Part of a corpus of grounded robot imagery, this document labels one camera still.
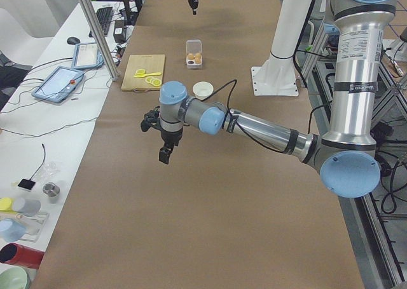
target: yellow cup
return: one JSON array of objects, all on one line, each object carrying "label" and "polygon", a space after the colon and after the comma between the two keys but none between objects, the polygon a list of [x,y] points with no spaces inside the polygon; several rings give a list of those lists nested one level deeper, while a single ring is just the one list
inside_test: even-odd
[{"label": "yellow cup", "polygon": [[3,213],[15,213],[11,206],[13,205],[13,199],[9,197],[4,197],[0,199],[0,212]]}]

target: computer mouse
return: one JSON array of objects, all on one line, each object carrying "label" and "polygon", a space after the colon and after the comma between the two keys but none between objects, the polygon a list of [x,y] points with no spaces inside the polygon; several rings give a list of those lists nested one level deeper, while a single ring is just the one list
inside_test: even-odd
[{"label": "computer mouse", "polygon": [[76,37],[70,37],[68,39],[66,39],[67,44],[77,44],[80,43],[81,41],[79,40],[79,38]]}]

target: label on robot arm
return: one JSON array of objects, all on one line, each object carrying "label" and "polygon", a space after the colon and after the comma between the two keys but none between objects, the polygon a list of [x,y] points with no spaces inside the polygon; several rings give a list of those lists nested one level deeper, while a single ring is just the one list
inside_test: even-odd
[{"label": "label on robot arm", "polygon": [[340,36],[337,62],[367,60],[380,62],[383,32],[379,29],[356,30]]}]

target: green bowl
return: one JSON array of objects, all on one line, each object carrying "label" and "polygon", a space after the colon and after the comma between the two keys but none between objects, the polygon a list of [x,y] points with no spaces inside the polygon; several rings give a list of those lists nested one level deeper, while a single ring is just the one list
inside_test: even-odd
[{"label": "green bowl", "polygon": [[1,289],[28,289],[30,278],[21,267],[13,267],[0,274]]}]

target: light blue cup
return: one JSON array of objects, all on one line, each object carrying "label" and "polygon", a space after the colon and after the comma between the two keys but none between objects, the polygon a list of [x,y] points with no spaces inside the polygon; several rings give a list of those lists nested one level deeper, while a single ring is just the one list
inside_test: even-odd
[{"label": "light blue cup", "polygon": [[14,219],[6,218],[0,221],[0,236],[7,242],[19,240],[25,234],[25,226]]}]

